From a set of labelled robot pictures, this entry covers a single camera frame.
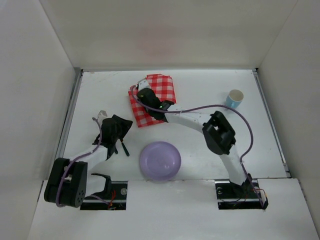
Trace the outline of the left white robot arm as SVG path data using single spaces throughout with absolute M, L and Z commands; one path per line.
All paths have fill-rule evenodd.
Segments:
M 46 202 L 59 208 L 79 208 L 88 197 L 102 201 L 104 197 L 116 196 L 111 177 L 93 169 L 118 153 L 116 143 L 124 140 L 133 122 L 115 114 L 107 117 L 102 113 L 93 121 L 99 133 L 92 146 L 73 157 L 59 157 L 54 161 L 44 190 Z

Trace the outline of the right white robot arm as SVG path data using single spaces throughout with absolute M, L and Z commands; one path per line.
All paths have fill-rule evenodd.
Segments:
M 172 101 L 160 101 L 155 92 L 149 87 L 138 87 L 137 94 L 133 99 L 143 106 L 146 112 L 156 120 L 179 124 L 203 134 L 206 146 L 211 152 L 220 157 L 231 183 L 238 186 L 252 183 L 252 177 L 244 166 L 243 157 L 251 151 L 254 136 L 249 122 L 240 112 L 222 104 L 206 105 L 183 110 Z M 222 112 L 215 111 L 213 114 L 198 112 L 198 110 L 201 109 L 214 107 L 225 108 L 234 112 L 248 127 L 250 144 L 242 155 L 238 154 L 236 148 L 236 132 Z

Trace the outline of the purple plastic plate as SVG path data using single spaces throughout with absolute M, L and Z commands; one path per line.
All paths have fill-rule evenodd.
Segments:
M 171 143 L 155 141 L 141 151 L 139 166 L 142 174 L 153 181 L 163 182 L 173 179 L 182 164 L 181 154 Z

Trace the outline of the light blue mug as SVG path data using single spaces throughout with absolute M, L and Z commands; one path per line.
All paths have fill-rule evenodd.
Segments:
M 228 93 L 225 105 L 229 108 L 236 109 L 244 99 L 244 94 L 238 89 L 233 89 Z

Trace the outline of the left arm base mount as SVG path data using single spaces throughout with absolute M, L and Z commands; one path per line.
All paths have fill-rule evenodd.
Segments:
M 109 175 L 96 174 L 105 179 L 102 191 L 87 196 L 80 206 L 82 211 L 124 211 L 127 208 L 127 181 L 113 181 Z

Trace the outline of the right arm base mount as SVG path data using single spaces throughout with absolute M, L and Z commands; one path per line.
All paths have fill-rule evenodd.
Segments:
M 257 179 L 237 185 L 228 180 L 215 182 L 219 210 L 266 210 L 269 200 Z

